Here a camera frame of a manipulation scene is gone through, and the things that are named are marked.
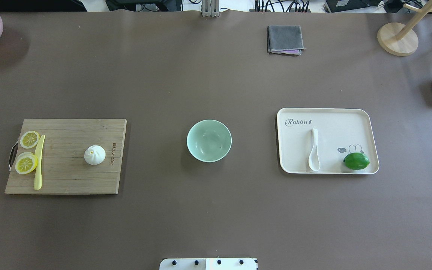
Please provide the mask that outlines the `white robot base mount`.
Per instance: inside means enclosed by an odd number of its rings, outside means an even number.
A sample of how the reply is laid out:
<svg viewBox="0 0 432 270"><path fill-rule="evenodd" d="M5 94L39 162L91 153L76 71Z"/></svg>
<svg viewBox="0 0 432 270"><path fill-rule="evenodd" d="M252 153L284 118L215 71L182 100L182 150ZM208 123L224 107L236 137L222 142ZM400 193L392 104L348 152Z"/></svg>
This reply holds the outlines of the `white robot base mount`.
<svg viewBox="0 0 432 270"><path fill-rule="evenodd" d="M166 258L160 270L257 270L256 258Z"/></svg>

